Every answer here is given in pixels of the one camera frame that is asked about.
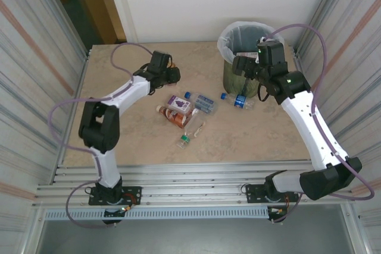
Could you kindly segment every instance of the table surface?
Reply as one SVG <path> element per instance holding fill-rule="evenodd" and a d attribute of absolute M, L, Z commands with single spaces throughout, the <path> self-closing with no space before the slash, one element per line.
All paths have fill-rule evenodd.
<path fill-rule="evenodd" d="M 180 68 L 175 86 L 158 89 L 131 106 L 120 118 L 120 139 L 116 147 L 119 165 L 181 164 L 200 162 L 279 161 L 308 159 L 307 148 L 287 113 L 273 98 L 254 98 L 252 111 L 242 110 L 220 99 L 223 59 L 216 42 L 148 43 L 151 51 L 165 51 Z M 81 97 L 100 98 L 123 85 L 129 76 L 113 68 L 110 54 L 115 45 L 96 45 L 91 50 Z M 289 69 L 294 70 L 289 47 L 285 49 Z M 136 71 L 151 56 L 136 46 L 122 46 L 114 55 L 115 64 Z M 203 131 L 185 150 L 176 146 L 182 129 L 156 112 L 171 95 L 201 92 L 218 103 L 217 112 L 207 117 Z M 83 146 L 78 136 L 83 104 L 77 107 L 69 143 Z M 88 153 L 67 150 L 64 165 L 93 165 Z"/>

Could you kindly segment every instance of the corrugated metal wall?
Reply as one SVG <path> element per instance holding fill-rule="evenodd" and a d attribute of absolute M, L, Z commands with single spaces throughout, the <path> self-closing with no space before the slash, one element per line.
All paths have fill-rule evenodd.
<path fill-rule="evenodd" d="M 318 105 L 331 131 L 351 156 L 363 163 L 361 174 L 381 188 L 381 0 L 328 0 L 314 25 L 328 47 L 329 64 Z M 301 67 L 315 87 L 322 67 L 316 37 L 306 33 L 298 48 Z M 367 189 L 353 182 L 356 195 Z M 357 210 L 376 253 L 381 253 L 381 200 L 358 203 Z"/>
<path fill-rule="evenodd" d="M 86 52 L 55 0 L 0 0 L 0 253 L 16 253 L 57 162 L 47 115 L 73 96 Z M 62 134 L 70 106 L 58 110 Z"/>

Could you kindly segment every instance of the small bottle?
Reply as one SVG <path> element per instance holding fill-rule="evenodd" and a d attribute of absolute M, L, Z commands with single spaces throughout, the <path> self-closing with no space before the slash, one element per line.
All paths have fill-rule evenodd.
<path fill-rule="evenodd" d="M 173 95 L 167 102 L 167 107 L 187 116 L 191 115 L 193 106 L 189 101 Z"/>
<path fill-rule="evenodd" d="M 243 95 L 234 95 L 232 93 L 227 95 L 226 93 L 222 93 L 221 99 L 243 109 L 253 109 L 254 107 L 254 100 Z"/>
<path fill-rule="evenodd" d="M 173 124 L 179 126 L 180 128 L 184 128 L 184 126 L 189 122 L 191 118 L 188 118 L 184 114 L 181 114 L 175 110 L 170 110 L 164 106 L 158 105 L 156 107 L 156 111 L 163 114 L 166 119 L 171 121 Z"/>
<path fill-rule="evenodd" d="M 191 139 L 197 137 L 199 132 L 205 126 L 205 117 L 199 112 L 198 109 L 194 109 L 192 113 L 192 118 L 186 123 L 184 127 L 184 135 L 181 136 L 176 145 L 181 149 L 185 149 L 188 146 Z"/>
<path fill-rule="evenodd" d="M 200 94 L 200 93 L 185 93 L 185 98 L 189 99 L 193 103 L 194 107 L 204 111 L 206 114 L 213 115 L 217 110 L 217 104 L 210 98 Z"/>

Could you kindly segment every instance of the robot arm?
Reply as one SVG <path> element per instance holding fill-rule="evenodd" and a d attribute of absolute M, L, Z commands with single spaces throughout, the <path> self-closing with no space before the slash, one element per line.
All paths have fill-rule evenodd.
<path fill-rule="evenodd" d="M 136 101 L 153 95 L 165 84 L 177 83 L 180 71 L 172 63 L 172 57 L 155 51 L 150 63 L 143 65 L 133 74 L 133 80 L 109 94 L 106 101 L 87 102 L 83 109 L 79 136 L 93 152 L 95 166 L 101 167 L 102 177 L 96 183 L 98 197 L 109 204 L 121 201 L 122 179 L 115 159 L 115 146 L 120 136 L 119 118 Z"/>
<path fill-rule="evenodd" d="M 338 154 L 330 148 L 320 134 L 313 115 L 311 104 L 313 94 L 304 75 L 299 71 L 288 71 L 283 45 L 276 40 L 258 44 L 259 61 L 253 58 L 236 57 L 233 72 L 248 79 L 256 79 L 260 87 L 264 86 L 269 95 L 291 117 L 310 153 L 314 170 L 304 173 L 294 171 L 276 172 L 266 178 L 264 192 L 270 199 L 276 200 L 281 193 L 305 193 L 310 199 L 317 200 L 349 185 L 354 176 L 342 165 L 336 155 L 359 172 L 362 168 L 358 158 L 349 158 L 333 137 L 323 117 L 316 108 L 315 115 L 327 138 L 332 142 Z"/>

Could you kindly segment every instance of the wastebasket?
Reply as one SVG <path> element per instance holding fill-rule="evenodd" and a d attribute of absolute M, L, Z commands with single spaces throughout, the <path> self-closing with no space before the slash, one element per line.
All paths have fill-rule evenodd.
<path fill-rule="evenodd" d="M 258 52 L 257 40 L 274 31 L 274 28 L 263 23 L 243 21 L 234 22 L 222 31 L 217 47 L 224 58 L 223 86 L 227 93 L 249 98 L 257 94 L 259 82 L 246 81 L 245 77 L 233 74 L 233 60 L 239 52 Z M 279 34 L 273 38 L 285 44 L 285 40 Z"/>

